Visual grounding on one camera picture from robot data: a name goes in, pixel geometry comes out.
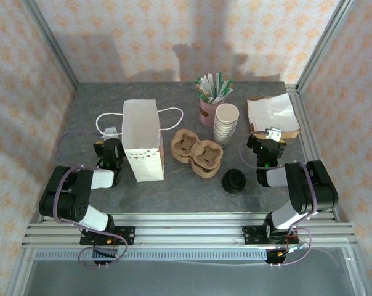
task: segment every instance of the pink cup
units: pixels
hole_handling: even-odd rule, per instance
[[[200,116],[198,117],[200,119],[200,122],[205,126],[213,126],[213,123],[215,121],[215,113],[218,106],[222,105],[224,103],[224,100],[216,105],[211,105],[205,103],[200,98]]]

